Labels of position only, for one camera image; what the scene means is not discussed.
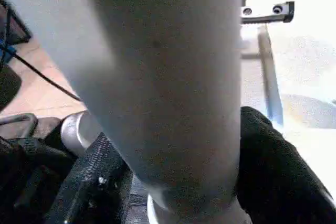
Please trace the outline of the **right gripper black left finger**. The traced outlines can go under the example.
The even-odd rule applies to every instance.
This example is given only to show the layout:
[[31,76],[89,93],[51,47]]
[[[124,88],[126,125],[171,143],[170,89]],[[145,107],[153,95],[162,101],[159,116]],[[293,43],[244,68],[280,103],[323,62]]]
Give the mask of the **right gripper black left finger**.
[[132,172],[100,133],[78,158],[51,207],[51,223],[125,223]]

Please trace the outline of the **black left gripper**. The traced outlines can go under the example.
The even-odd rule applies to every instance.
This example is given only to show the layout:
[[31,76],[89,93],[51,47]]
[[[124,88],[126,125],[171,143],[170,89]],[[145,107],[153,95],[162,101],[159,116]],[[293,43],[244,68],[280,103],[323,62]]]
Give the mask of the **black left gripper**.
[[268,6],[241,8],[241,24],[290,23],[295,13],[295,2],[287,1]]

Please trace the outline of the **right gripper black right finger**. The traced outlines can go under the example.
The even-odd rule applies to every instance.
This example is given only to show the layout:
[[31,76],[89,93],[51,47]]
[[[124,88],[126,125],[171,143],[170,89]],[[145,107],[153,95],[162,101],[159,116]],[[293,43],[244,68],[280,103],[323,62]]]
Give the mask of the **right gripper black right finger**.
[[240,109],[238,201],[252,223],[335,223],[335,201],[271,121]]

